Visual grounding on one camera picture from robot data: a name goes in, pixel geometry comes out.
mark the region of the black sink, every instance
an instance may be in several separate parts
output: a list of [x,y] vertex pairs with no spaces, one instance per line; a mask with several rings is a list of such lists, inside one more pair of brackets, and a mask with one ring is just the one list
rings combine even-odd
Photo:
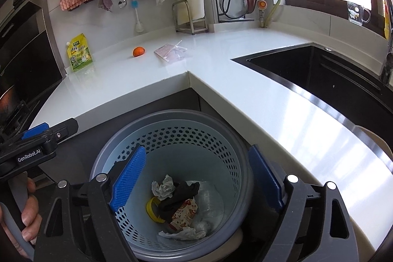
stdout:
[[373,131],[393,148],[393,90],[356,62],[315,44],[276,49],[234,61],[301,95],[303,90],[299,87],[307,90],[313,97],[303,95],[305,98],[341,121],[373,151],[380,149],[355,124]]

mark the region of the orange fruit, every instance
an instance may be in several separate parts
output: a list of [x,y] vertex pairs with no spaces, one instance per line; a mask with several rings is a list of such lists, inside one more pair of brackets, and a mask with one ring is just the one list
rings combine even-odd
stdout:
[[132,52],[134,57],[141,56],[145,53],[145,49],[143,47],[136,47]]

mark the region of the white countertop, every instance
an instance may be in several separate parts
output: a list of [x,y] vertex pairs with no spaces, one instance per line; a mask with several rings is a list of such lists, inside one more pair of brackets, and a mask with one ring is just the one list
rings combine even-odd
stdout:
[[[305,182],[334,181],[355,225],[358,246],[369,257],[393,224],[393,175],[346,127],[307,99],[231,59],[275,48],[318,41],[273,29],[248,29],[195,36],[172,28],[124,41],[93,56],[95,62],[56,88],[32,127],[68,118],[79,133],[125,112],[192,87],[250,144]],[[169,64],[154,54],[180,40],[183,61]],[[324,45],[326,39],[320,39]],[[146,53],[134,58],[132,50]],[[333,49],[358,62],[354,49]]]

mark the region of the silver screw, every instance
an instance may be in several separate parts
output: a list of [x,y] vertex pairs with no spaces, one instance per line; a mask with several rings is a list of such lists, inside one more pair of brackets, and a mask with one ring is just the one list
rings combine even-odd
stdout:
[[100,173],[97,175],[96,180],[98,182],[104,182],[107,179],[107,175],[105,173]]
[[328,187],[329,189],[331,189],[331,190],[334,190],[335,188],[337,188],[336,184],[335,184],[334,182],[332,182],[332,181],[329,181],[329,182],[327,183],[327,187]]
[[67,181],[65,181],[65,180],[62,180],[62,181],[60,181],[60,182],[57,184],[57,186],[58,186],[60,189],[63,189],[66,185],[67,185]]
[[296,183],[296,182],[299,181],[299,178],[296,175],[294,175],[294,174],[290,174],[286,178],[288,179],[289,182],[292,182],[292,183]]

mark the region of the sink rim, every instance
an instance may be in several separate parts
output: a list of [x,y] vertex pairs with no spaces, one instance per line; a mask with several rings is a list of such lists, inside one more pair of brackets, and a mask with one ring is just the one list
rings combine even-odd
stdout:
[[[317,106],[319,109],[322,109],[325,111],[328,115],[333,117],[335,120],[337,120],[339,123],[341,123],[344,127],[346,127],[349,131],[351,131],[355,136],[357,136],[389,169],[389,171],[393,174],[393,161],[389,158],[389,156],[374,142],[373,139],[371,139],[364,131],[362,131],[360,128],[356,127],[356,125],[350,121],[347,117],[345,117],[342,113],[334,109],[332,106],[329,104],[325,103],[322,99],[318,98],[317,96],[313,95],[312,93],[308,92],[306,89],[294,84],[293,82],[290,82],[289,80],[274,74],[273,72],[259,67],[255,65],[254,63],[251,62],[251,59],[262,57],[265,55],[273,54],[273,53],[278,53],[281,51],[287,51],[291,49],[297,49],[297,48],[303,48],[303,47],[308,47],[308,46],[314,46],[316,48],[322,49],[324,51],[327,51],[329,53],[332,53],[342,59],[345,59],[349,63],[353,64],[354,66],[360,68],[373,78],[375,78],[377,81],[378,75],[369,70],[368,68],[364,67],[363,65],[359,64],[358,62],[352,60],[351,58],[337,52],[334,49],[327,48],[326,46],[317,44],[315,42],[310,42],[310,43],[305,43],[301,45],[296,45],[296,46],[289,46],[289,47],[282,47],[282,48],[277,48],[277,49],[272,49],[269,51],[264,51],[252,55],[247,55],[244,57],[238,57],[235,59],[232,59],[234,62],[237,62],[247,68],[250,68],[272,80],[275,82],[283,85],[284,87],[290,89],[291,91],[297,93],[298,95],[302,96],[303,98],[307,99],[309,102],[311,102],[313,105]],[[393,87],[391,85],[385,86],[388,87],[391,91],[393,91]]]

